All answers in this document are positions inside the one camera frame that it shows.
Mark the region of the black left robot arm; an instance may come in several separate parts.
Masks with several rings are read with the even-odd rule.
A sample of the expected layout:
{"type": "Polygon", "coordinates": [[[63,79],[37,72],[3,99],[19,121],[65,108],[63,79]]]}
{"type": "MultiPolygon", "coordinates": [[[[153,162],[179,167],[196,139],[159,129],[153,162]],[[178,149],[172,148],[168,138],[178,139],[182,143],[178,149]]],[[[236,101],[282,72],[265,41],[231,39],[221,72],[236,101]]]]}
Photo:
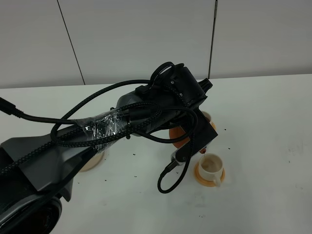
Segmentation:
{"type": "Polygon", "coordinates": [[[28,121],[51,123],[48,135],[16,137],[0,146],[0,231],[3,234],[48,234],[57,224],[62,204],[70,200],[74,176],[96,154],[121,138],[142,136],[159,143],[182,142],[160,174],[191,157],[217,135],[200,111],[212,83],[196,81],[184,64],[166,62],[149,80],[116,83],[90,95],[60,119],[27,115],[5,99],[2,112],[28,121]],[[72,115],[96,97],[135,84],[116,107],[95,117],[72,115]]]}

